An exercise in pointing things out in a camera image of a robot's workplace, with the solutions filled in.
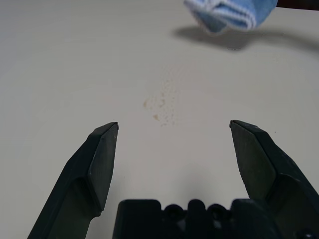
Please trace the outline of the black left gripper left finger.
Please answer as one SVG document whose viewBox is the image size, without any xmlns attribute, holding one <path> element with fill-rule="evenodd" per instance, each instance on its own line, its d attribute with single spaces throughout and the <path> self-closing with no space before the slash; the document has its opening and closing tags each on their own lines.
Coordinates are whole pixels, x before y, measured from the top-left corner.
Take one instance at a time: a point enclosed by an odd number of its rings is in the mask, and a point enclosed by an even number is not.
<svg viewBox="0 0 319 239">
<path fill-rule="evenodd" d="M 103 212 L 113 176 L 119 125 L 94 129 L 65 164 L 28 238 L 84 239 Z"/>
</svg>

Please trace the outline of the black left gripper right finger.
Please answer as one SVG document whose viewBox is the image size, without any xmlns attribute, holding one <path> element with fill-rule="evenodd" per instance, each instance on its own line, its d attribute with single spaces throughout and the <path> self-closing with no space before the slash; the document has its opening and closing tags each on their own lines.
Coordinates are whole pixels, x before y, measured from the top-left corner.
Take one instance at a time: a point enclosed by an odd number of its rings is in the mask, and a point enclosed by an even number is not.
<svg viewBox="0 0 319 239">
<path fill-rule="evenodd" d="M 285 239 L 317 239 L 319 195 L 296 163 L 256 125 L 229 126 L 249 198 L 266 203 Z"/>
</svg>

